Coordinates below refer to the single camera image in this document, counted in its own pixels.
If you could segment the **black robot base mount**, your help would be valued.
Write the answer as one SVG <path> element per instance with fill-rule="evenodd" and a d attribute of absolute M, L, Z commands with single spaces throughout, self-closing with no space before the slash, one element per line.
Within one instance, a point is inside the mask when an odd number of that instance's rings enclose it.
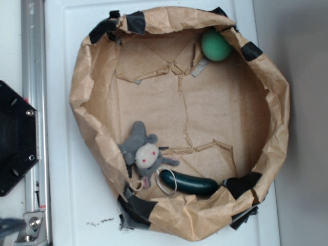
<path fill-rule="evenodd" d="M 38 161 L 36 110 L 1 81 L 1 197 Z"/>

